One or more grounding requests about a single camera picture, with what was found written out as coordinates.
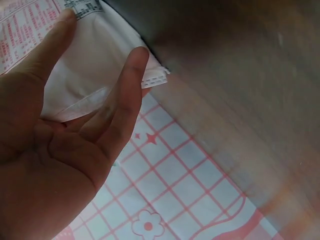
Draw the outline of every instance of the grid pattern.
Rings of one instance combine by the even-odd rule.
[[[233,224],[240,215],[247,218]],[[103,187],[56,239],[197,239],[215,226],[219,234],[201,239],[281,239],[193,137],[147,95]]]

